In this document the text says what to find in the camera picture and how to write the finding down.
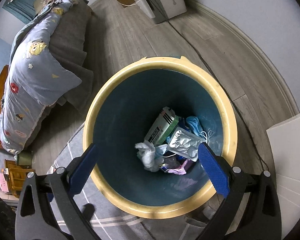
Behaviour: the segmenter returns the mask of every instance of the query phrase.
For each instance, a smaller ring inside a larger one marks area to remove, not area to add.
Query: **gray laminate floor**
[[[94,72],[91,101],[101,86],[118,70],[143,57],[185,56],[202,67],[198,55],[169,24],[154,25],[138,6],[123,8],[115,0],[91,5],[94,15],[87,26],[84,66]],[[202,12],[189,9],[170,21],[201,53],[228,91],[248,125],[258,152],[274,174],[274,162],[266,129],[293,116],[282,92],[259,58],[236,35]],[[85,113],[70,105],[56,106],[43,121],[32,143],[33,168],[45,174],[76,129]],[[245,172],[262,170],[245,126],[237,117],[238,149],[235,165]],[[222,201],[215,195],[210,205]]]

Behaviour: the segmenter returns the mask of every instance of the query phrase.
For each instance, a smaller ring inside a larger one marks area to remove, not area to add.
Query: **yellow trash can rim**
[[[231,103],[221,86],[206,71],[192,64],[187,58],[152,57],[143,58],[123,68],[112,76],[100,89],[88,111],[83,130],[83,150],[93,142],[93,130],[98,112],[108,95],[122,81],[141,71],[169,69],[183,73],[196,80],[210,94],[220,113],[223,129],[222,157],[232,166],[237,149],[237,124]],[[119,195],[104,179],[96,165],[91,178],[100,192],[115,206],[132,215],[150,218],[173,218],[200,207],[215,193],[210,180],[194,195],[181,202],[166,206],[146,206],[134,203]]]

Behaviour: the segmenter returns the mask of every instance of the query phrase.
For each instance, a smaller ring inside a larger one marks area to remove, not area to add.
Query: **pink paper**
[[[9,189],[8,189],[8,184],[4,178],[4,175],[3,173],[0,173],[0,189],[3,191],[3,192],[9,192]]]

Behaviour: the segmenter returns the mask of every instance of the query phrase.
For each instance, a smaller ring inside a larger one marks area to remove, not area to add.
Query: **gray rug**
[[[83,154],[83,126],[69,140],[66,147],[53,163],[54,168],[66,167],[75,157]],[[91,224],[102,240],[195,240],[203,230],[186,223],[185,216],[171,219],[144,219],[128,214],[110,203],[97,189],[91,177],[80,194],[74,196],[80,210],[86,203],[92,203],[96,212]],[[51,207],[61,230],[69,233],[57,208],[55,200]]]

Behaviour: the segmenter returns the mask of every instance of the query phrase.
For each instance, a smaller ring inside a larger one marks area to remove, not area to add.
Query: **pillow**
[[[44,0],[35,0],[33,3],[35,14],[37,15],[43,9]]]

